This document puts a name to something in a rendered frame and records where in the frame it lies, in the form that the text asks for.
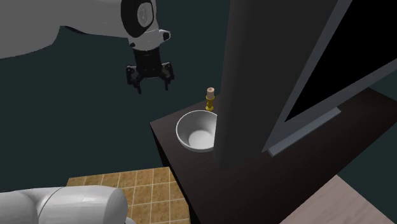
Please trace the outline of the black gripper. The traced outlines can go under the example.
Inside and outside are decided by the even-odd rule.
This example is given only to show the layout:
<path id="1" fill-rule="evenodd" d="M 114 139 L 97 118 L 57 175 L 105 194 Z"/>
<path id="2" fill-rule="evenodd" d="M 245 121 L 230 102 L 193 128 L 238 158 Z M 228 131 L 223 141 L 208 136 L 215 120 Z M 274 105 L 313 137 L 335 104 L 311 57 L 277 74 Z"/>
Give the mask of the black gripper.
<path id="1" fill-rule="evenodd" d="M 146 51 L 133 49 L 133 51 L 136 66 L 126 66 L 127 83 L 141 94 L 140 83 L 143 78 L 161 77 L 164 80 L 165 89 L 168 90 L 169 84 L 174 79 L 174 71 L 171 62 L 161 63 L 160 48 Z"/>

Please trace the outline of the dark brown wooden table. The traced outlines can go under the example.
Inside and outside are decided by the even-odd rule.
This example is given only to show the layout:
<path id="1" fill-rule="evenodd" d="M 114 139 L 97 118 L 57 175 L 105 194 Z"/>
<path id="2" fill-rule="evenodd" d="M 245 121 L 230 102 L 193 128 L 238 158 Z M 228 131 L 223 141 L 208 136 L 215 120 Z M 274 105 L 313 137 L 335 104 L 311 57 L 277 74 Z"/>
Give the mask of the dark brown wooden table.
<path id="1" fill-rule="evenodd" d="M 192 224 L 280 224 L 334 175 L 397 123 L 397 101 L 371 88 L 276 156 L 262 153 L 222 170 L 212 153 L 184 148 L 180 110 L 151 122 L 159 154 L 190 209 Z"/>

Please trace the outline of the black television with grey frame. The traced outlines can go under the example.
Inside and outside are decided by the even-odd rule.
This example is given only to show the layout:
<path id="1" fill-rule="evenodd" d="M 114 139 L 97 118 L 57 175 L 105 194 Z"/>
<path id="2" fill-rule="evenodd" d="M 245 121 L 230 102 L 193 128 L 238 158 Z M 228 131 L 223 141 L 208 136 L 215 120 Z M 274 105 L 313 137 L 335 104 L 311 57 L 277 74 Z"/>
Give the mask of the black television with grey frame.
<path id="1" fill-rule="evenodd" d="M 395 70 L 397 0 L 338 0 L 264 151 L 280 153 Z"/>

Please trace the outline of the tan tiled robot stand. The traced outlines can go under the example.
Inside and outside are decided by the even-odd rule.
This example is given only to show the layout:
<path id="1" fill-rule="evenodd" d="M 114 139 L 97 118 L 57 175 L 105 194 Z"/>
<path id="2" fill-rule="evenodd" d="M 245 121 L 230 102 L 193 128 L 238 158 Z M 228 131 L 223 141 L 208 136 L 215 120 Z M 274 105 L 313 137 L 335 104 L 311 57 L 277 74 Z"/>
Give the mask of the tan tiled robot stand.
<path id="1" fill-rule="evenodd" d="M 136 224 L 191 224 L 189 207 L 169 167 L 72 177 L 67 186 L 117 187 Z"/>

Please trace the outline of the tall dark grey cylinder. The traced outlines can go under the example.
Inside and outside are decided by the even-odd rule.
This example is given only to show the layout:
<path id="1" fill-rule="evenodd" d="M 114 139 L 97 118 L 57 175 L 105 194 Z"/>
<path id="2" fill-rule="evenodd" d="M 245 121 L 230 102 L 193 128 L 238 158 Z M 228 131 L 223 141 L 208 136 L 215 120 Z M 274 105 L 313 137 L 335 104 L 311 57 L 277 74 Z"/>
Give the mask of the tall dark grey cylinder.
<path id="1" fill-rule="evenodd" d="M 255 157 L 313 72 L 349 0 L 230 0 L 214 161 Z"/>

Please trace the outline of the gold candlestick with beige candle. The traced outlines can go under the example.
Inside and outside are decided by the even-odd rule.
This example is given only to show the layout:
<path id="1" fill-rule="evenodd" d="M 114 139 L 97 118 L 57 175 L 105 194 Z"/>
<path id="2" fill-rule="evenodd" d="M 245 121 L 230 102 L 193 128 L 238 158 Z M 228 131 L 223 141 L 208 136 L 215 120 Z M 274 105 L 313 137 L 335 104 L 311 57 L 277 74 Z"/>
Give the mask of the gold candlestick with beige candle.
<path id="1" fill-rule="evenodd" d="M 205 109 L 207 111 L 212 111 L 214 109 L 213 100 L 214 100 L 214 88 L 209 87 L 209 88 L 207 88 L 207 93 L 206 93 L 206 101 L 207 102 L 206 102 Z"/>

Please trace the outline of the white bowl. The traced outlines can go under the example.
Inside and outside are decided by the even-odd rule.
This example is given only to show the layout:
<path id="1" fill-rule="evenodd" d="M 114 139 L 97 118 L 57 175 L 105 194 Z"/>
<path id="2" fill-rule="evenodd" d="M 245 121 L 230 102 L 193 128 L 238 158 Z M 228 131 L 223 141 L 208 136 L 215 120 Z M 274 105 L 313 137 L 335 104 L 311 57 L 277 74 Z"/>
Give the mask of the white bowl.
<path id="1" fill-rule="evenodd" d="M 176 124 L 180 144 L 192 152 L 205 153 L 214 148 L 217 114 L 195 110 L 184 114 Z"/>

